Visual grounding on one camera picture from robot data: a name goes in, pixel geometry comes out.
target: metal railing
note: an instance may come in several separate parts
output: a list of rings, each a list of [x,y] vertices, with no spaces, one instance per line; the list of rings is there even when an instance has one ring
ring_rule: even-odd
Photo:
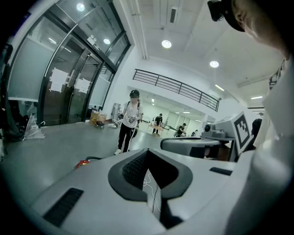
[[[141,81],[144,83],[161,87],[163,89],[173,91],[175,93],[188,97],[194,101],[197,101],[200,104],[203,104],[216,112],[218,111],[219,101],[217,99],[188,84],[182,83],[175,79],[168,78],[157,73],[135,69],[135,75],[133,77],[133,80]]]

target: gray floor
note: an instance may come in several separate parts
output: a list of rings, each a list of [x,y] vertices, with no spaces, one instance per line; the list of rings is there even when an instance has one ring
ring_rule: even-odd
[[[96,129],[89,123],[51,126],[42,128],[42,132],[45,139],[10,143],[5,162],[0,166],[12,193],[28,204],[70,173],[80,160],[88,156],[112,156],[119,135],[119,129]],[[161,140],[139,131],[130,150],[160,148]]]

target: window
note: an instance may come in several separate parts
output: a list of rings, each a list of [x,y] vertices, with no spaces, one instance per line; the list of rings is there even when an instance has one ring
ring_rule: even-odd
[[[79,2],[83,2],[83,11],[78,10]],[[103,52],[107,51],[111,43],[122,32],[106,0],[64,0],[58,5],[79,24],[88,36],[94,36],[96,44]]]
[[[127,40],[125,37],[122,37],[117,44],[113,47],[111,50],[111,53],[109,55],[109,59],[116,65],[119,61],[119,58],[121,54],[123,53],[124,49],[128,45]]]
[[[103,66],[93,89],[89,108],[92,108],[94,106],[98,108],[103,105],[108,87],[110,85],[111,77],[112,72],[110,72],[105,66]]]
[[[30,30],[13,65],[8,87],[10,100],[38,102],[48,62],[65,35],[45,17]]]

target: ceiling light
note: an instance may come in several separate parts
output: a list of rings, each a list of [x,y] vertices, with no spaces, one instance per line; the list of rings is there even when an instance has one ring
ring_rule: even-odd
[[[171,47],[171,42],[168,41],[168,40],[163,40],[161,45],[164,47],[164,48],[170,48]]]
[[[218,86],[217,84],[215,84],[215,86],[218,88],[218,89],[220,89],[220,90],[222,90],[222,91],[225,91],[224,89],[222,89],[220,86]]]
[[[104,42],[105,44],[110,44],[110,41],[109,41],[108,39],[104,39],[103,42]]]
[[[262,98],[262,96],[257,96],[257,97],[252,97],[251,99],[252,100],[257,100],[257,99],[261,99]]]
[[[51,39],[51,38],[48,38],[48,39],[51,41],[51,43],[57,44],[57,42],[54,41],[53,39]]]
[[[212,62],[210,62],[210,66],[211,66],[212,68],[217,68],[219,65],[220,65],[220,64],[218,63],[218,61],[212,61]]]
[[[77,9],[78,9],[78,11],[83,11],[85,9],[85,5],[83,3],[78,3]]]

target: cardboard box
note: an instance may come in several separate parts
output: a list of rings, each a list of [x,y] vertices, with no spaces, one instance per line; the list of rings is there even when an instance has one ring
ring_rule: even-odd
[[[100,114],[100,113],[91,113],[90,121],[89,123],[92,125],[97,125],[97,121],[105,123],[106,115]]]

